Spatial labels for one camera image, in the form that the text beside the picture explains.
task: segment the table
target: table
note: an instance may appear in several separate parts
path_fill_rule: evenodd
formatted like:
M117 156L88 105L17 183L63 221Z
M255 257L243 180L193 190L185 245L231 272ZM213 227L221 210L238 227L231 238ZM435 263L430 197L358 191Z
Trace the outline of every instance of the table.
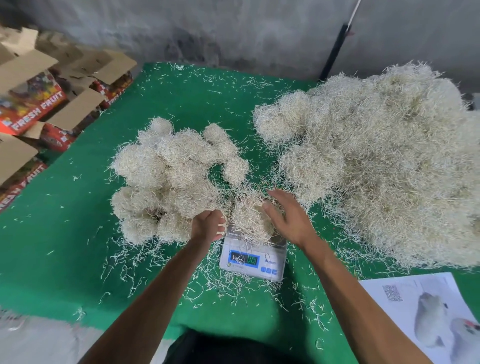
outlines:
M255 170L250 179L259 182L275 157L255 135L254 106L313 86L221 69L146 65L125 94L0 215L0 304L28 315L81 318L83 325L106 329L160 270L151 257L138 264L132 260L138 251L129 252L125 263L113 267L111 257L121 249L115 244L118 220L109 200L122 181L111 177L108 165L117 146L134 140L153 117L172 120L176 131L184 127L201 131L217 122L241 143L243 158ZM218 172L214 168L212 175ZM341 229L322 217L319 206L312 212L317 213L316 229L337 246ZM363 249L353 243L341 247ZM172 256L176 250L165 246L161 256ZM388 276L392 262L347 259L347 264L368 279ZM210 267L218 272L216 264ZM478 269L454 275L467 304L480 317ZM199 274L189 283L165 338L174 339L184 327L191 327L260 340L315 363L355 363L317 276L293 246L285 276L277 291L259 279L249 283L237 279L236 284L243 284L241 293L223 290L219 297Z

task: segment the digital scale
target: digital scale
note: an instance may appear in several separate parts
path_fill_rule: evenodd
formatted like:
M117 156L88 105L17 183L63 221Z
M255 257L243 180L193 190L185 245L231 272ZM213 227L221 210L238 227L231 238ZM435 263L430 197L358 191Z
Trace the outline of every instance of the digital scale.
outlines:
M283 279L287 241L272 238L275 245L255 245L242 239L232 227L227 229L220 255L220 268L247 276L280 282Z

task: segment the qr code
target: qr code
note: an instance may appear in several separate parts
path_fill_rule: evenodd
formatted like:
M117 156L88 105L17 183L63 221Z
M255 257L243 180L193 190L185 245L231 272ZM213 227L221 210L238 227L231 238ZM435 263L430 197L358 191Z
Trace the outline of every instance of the qr code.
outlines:
M387 298L390 302L402 302L402 296L400 296L400 292L396 285L387 284L382 286L384 288L384 292L387 295Z

